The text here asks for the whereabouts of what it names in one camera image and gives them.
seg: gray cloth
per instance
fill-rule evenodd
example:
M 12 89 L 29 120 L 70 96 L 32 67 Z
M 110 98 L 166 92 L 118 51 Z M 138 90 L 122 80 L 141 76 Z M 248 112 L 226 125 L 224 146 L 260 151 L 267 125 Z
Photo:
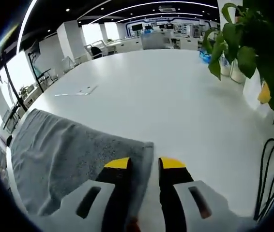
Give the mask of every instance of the gray cloth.
M 11 144 L 17 189 L 29 214 L 50 215 L 61 199 L 86 180 L 95 180 L 111 160 L 130 157 L 136 216 L 149 180 L 153 143 L 93 130 L 53 114 L 33 110 Z

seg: black cable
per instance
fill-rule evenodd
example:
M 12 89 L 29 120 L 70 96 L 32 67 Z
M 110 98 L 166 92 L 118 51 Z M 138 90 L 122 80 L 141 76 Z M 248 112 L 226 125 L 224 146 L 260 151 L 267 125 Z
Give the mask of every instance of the black cable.
M 269 210 L 271 209 L 273 203 L 274 203 L 274 192 L 272 194 L 272 189 L 274 186 L 274 177 L 271 183 L 271 187 L 270 187 L 270 191 L 268 193 L 268 198 L 267 201 L 265 203 L 265 206 L 263 207 L 262 211 L 261 210 L 261 205 L 262 205 L 262 200 L 263 200 L 263 195 L 264 195 L 264 191 L 265 191 L 265 185 L 266 185 L 266 179 L 267 179 L 267 174 L 268 174 L 268 167 L 269 167 L 269 162 L 271 159 L 271 156 L 273 154 L 274 151 L 274 146 L 272 147 L 268 160 L 267 160 L 267 164 L 266 164 L 266 169 L 265 169 L 265 175 L 264 175 L 264 180 L 263 180 L 263 160 L 264 160 L 264 156 L 265 156 L 265 151 L 267 148 L 267 145 L 269 142 L 274 142 L 274 139 L 268 139 L 264 145 L 263 148 L 263 152 L 262 152 L 262 157 L 261 157 L 261 164 L 260 164 L 260 174 L 259 174 L 259 188 L 258 188 L 258 196 L 257 196 L 257 202 L 256 202 L 256 208 L 255 208 L 255 212 L 254 212 L 254 220 L 261 220 L 265 215 L 267 215 L 267 213 L 269 212 Z

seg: desk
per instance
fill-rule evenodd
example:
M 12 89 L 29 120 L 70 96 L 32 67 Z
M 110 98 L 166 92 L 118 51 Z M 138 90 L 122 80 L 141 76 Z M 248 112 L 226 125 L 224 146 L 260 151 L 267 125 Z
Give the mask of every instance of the desk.
M 94 85 L 88 96 L 73 94 Z M 80 64 L 29 111 L 37 108 L 106 133 L 152 141 L 154 163 L 160 156 L 181 160 L 195 180 L 222 194 L 232 211 L 249 216 L 266 139 L 242 89 L 229 78 L 219 82 L 212 76 L 198 51 L 135 51 Z M 152 175 L 148 188 L 157 186 Z M 142 228 L 151 228 L 157 207 L 142 206 Z M 155 220 L 164 221 L 159 215 Z

